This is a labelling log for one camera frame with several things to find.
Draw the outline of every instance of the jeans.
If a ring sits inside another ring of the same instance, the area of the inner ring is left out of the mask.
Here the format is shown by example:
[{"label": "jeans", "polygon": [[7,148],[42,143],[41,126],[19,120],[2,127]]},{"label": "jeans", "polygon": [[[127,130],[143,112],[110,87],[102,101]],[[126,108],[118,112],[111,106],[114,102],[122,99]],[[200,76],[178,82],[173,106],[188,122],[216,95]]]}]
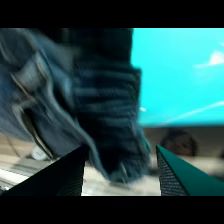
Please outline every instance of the jeans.
[{"label": "jeans", "polygon": [[105,178],[128,183],[147,172],[150,155],[137,124],[140,70],[93,52],[1,28],[0,131],[50,158],[86,144]]}]

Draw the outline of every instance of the dark hair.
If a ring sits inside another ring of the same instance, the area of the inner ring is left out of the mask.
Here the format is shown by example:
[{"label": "dark hair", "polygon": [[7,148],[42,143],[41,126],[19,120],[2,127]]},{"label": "dark hair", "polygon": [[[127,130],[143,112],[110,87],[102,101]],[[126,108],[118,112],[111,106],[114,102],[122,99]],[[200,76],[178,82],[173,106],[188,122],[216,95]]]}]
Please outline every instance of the dark hair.
[{"label": "dark hair", "polygon": [[160,142],[160,145],[163,146],[164,148],[166,147],[166,142],[168,140],[170,141],[174,141],[176,137],[181,136],[181,135],[188,135],[189,139],[190,139],[190,143],[191,143],[191,155],[192,156],[196,156],[198,153],[198,143],[195,141],[194,138],[192,138],[192,136],[182,130],[170,130],[168,131],[167,135],[162,139],[162,141]]}]

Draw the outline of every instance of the blue denim jeans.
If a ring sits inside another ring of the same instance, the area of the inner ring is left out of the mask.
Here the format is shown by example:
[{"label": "blue denim jeans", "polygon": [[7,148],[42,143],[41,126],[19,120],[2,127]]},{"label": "blue denim jeans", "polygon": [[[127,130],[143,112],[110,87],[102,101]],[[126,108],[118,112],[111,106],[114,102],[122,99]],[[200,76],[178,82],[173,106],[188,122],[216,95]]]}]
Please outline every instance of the blue denim jeans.
[{"label": "blue denim jeans", "polygon": [[39,32],[1,28],[0,131],[36,142],[50,158],[86,144],[105,178],[134,181],[150,153],[137,124],[140,71],[90,59]]}]

